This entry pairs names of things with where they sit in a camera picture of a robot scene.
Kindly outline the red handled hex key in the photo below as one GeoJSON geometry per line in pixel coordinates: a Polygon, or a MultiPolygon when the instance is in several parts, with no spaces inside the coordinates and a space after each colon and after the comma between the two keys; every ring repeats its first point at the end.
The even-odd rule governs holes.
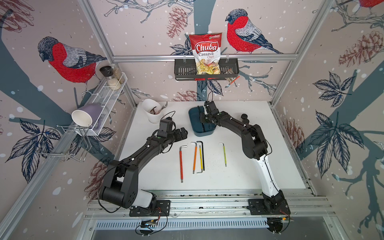
{"type": "Polygon", "coordinates": [[[183,148],[187,148],[188,146],[187,145],[184,145],[184,146],[180,146],[180,149],[179,149],[179,157],[180,157],[180,176],[181,176],[181,183],[184,182],[184,172],[183,172],[183,154],[182,154],[182,150],[183,148]]]}

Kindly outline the orange handled hex key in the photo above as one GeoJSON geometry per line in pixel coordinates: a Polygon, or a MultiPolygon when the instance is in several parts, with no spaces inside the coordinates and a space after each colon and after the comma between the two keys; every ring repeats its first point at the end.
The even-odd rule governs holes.
{"type": "Polygon", "coordinates": [[[195,145],[195,150],[194,150],[194,163],[193,163],[193,174],[195,174],[196,171],[196,160],[197,160],[197,142],[191,142],[191,144],[195,145]]]}

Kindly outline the green handled hex key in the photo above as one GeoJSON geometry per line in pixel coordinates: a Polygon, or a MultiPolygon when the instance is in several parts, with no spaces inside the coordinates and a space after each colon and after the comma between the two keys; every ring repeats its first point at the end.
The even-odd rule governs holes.
{"type": "Polygon", "coordinates": [[[224,156],[224,162],[225,162],[225,167],[227,167],[227,156],[226,156],[226,147],[224,143],[219,143],[223,147],[223,156],[224,156]]]}

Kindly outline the large black hex key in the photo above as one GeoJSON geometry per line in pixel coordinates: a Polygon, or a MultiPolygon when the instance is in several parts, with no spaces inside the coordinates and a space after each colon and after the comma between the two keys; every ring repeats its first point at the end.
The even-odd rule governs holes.
{"type": "Polygon", "coordinates": [[[204,157],[204,143],[202,141],[197,141],[198,145],[201,145],[202,147],[202,153],[203,153],[203,167],[205,171],[205,157],[204,157]]]}

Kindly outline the yellow handled hex key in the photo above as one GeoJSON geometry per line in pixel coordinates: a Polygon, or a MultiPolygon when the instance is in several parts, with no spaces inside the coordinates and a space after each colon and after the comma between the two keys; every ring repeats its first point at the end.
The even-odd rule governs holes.
{"type": "Polygon", "coordinates": [[[199,145],[199,154],[200,154],[200,167],[201,167],[201,170],[199,172],[197,172],[197,174],[202,174],[203,171],[204,171],[204,167],[203,167],[203,153],[202,153],[201,145],[199,145]]]}

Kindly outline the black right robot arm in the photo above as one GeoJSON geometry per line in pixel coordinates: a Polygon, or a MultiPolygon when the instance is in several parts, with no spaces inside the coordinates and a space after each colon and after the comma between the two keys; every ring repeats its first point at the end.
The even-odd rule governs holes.
{"type": "Polygon", "coordinates": [[[242,114],[242,120],[233,118],[224,111],[219,111],[213,101],[204,103],[205,112],[200,114],[201,123],[212,123],[230,130],[242,140],[244,154],[252,159],[262,185],[263,199],[251,204],[250,211],[262,215],[289,215],[291,213],[283,191],[278,187],[268,160],[268,144],[259,125],[250,125],[248,116],[242,114]]]}

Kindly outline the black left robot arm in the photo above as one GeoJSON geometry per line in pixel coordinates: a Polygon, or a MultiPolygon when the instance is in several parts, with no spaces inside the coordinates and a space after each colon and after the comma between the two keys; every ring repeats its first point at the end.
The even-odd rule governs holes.
{"type": "Polygon", "coordinates": [[[139,173],[169,145],[187,137],[188,131],[185,128],[161,133],[155,131],[131,156],[110,162],[103,177],[103,184],[98,190],[98,200],[124,209],[141,207],[153,210],[156,197],[153,193],[139,190],[139,173]]]}

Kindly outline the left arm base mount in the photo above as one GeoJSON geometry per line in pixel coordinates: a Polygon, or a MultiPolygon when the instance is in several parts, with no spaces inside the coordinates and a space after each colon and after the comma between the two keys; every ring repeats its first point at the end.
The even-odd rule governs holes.
{"type": "Polygon", "coordinates": [[[131,207],[130,217],[158,217],[169,216],[171,201],[170,200],[156,200],[151,202],[147,208],[134,206],[131,207]]]}

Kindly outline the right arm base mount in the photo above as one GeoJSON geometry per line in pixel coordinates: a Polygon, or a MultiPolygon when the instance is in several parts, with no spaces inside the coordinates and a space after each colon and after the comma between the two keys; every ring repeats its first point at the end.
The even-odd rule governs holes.
{"type": "Polygon", "coordinates": [[[251,215],[290,215],[291,210],[286,200],[269,201],[265,199],[249,199],[246,209],[251,212],[251,215]]]}

